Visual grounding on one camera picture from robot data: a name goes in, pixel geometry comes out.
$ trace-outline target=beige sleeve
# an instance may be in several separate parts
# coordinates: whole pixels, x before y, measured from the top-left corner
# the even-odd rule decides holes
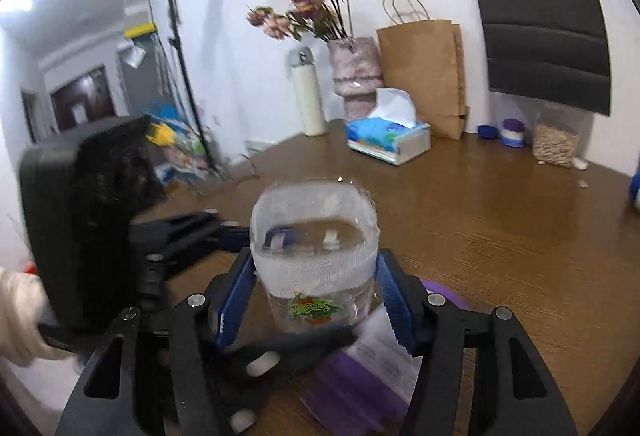
[[[0,356],[18,366],[28,366],[34,358],[71,356],[48,346],[38,332],[46,301],[40,278],[0,267]]]

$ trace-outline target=clear plastic cup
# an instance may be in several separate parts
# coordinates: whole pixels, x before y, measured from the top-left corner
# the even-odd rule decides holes
[[[366,317],[379,236],[372,201],[352,183],[265,190],[252,213],[251,250],[276,326],[301,332]]]

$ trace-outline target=purple package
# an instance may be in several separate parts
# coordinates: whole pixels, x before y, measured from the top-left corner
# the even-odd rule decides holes
[[[446,287],[421,281],[430,292],[468,309]],[[334,436],[363,436],[383,431],[385,421],[402,422],[420,369],[422,359],[410,357],[396,342],[384,307],[362,323],[361,331],[353,346],[327,359],[314,386],[302,393],[311,414]]]

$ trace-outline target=white thermos bottle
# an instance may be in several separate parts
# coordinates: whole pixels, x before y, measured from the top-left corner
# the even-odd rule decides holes
[[[314,58],[309,48],[296,51],[291,66],[291,78],[298,100],[298,109],[307,136],[319,136],[327,131],[320,85],[316,75]]]

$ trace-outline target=wooden table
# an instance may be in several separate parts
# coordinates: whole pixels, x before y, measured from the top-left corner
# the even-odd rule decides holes
[[[434,139],[430,152],[394,167],[349,150],[341,122],[328,135],[294,137],[254,161],[258,178],[208,197],[181,191],[144,219],[215,208],[248,225],[256,199],[275,181],[357,181],[376,204],[381,247],[391,248],[405,271],[439,281],[473,304],[514,311],[581,435],[629,376],[640,355],[640,214],[626,203],[627,177],[595,165],[585,172],[538,165],[529,149],[475,135]],[[175,300],[204,290],[231,260],[217,254],[175,278]],[[258,290],[241,338],[262,336],[270,323]],[[326,434],[297,397],[305,384],[275,393],[252,434]],[[462,404],[470,397],[466,389]],[[466,434],[464,427],[462,420],[458,434]]]

